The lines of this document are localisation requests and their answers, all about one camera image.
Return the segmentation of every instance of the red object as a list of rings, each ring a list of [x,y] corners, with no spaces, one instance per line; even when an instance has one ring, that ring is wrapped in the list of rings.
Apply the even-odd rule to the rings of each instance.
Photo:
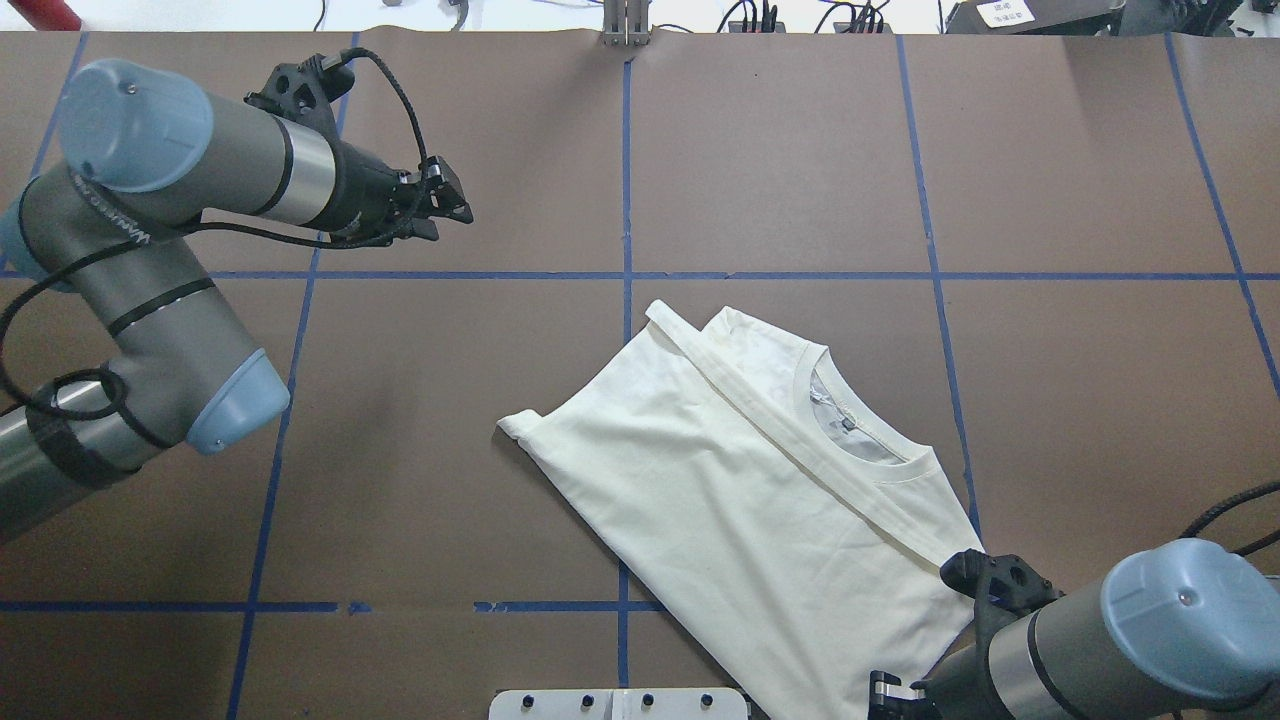
[[[9,0],[36,29],[79,29],[81,19],[63,0]]]

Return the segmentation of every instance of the white bracket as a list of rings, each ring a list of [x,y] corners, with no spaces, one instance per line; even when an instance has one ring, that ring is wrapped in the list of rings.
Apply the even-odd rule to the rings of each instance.
[[[604,45],[649,45],[649,0],[604,0]]]
[[[748,720],[732,688],[503,691],[489,720]]]

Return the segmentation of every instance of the blue end cap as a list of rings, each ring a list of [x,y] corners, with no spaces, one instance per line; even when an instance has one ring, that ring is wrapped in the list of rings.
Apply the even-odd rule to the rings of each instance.
[[[270,423],[288,405],[289,389],[266,359],[266,351],[259,348],[200,411],[187,432],[187,445],[201,455],[221,452]]]
[[[22,232],[22,200],[26,196],[27,191],[24,190],[22,191],[22,196],[9,205],[4,215],[0,215],[0,249],[4,250],[4,256],[8,258],[15,270],[24,277],[40,282],[49,277],[49,270],[31,254],[31,247],[27,245],[27,234]],[[55,284],[54,290],[76,292],[76,288],[65,282]]]
[[[1208,541],[1121,560],[1102,582],[1102,618],[1125,657],[1185,694],[1233,701],[1280,679],[1280,593]]]
[[[198,85],[128,60],[81,68],[58,115],[67,161],[118,192],[173,184],[205,156],[214,136],[214,108]]]

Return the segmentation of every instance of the white sticker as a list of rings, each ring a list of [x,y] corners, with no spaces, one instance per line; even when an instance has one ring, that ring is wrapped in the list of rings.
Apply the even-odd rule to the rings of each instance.
[[[1009,27],[1029,23],[1036,19],[1025,0],[996,0],[978,5],[978,14],[987,27]]]

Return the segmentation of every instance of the blue joint cap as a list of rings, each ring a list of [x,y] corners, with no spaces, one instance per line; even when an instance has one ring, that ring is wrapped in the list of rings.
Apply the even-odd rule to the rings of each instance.
[[[18,200],[14,200],[9,209],[0,215],[0,249],[4,250],[4,256],[9,259],[13,268],[22,273],[23,275],[40,282],[49,277],[49,270],[36,260],[36,256],[31,254],[31,247],[27,245],[27,233],[22,231],[22,201],[27,197],[27,191],[23,190]],[[54,286],[54,290],[60,292],[76,292],[69,283],[60,282]]]
[[[72,77],[58,115],[70,167],[118,192],[178,182],[214,136],[214,108],[198,85],[114,58]]]
[[[1228,702],[1280,679],[1280,593],[1208,541],[1121,560],[1102,582],[1102,619],[1130,662],[1181,693]]]
[[[289,389],[266,359],[266,351],[257,348],[200,411],[187,430],[187,445],[201,455],[221,452],[270,423],[288,405]]]

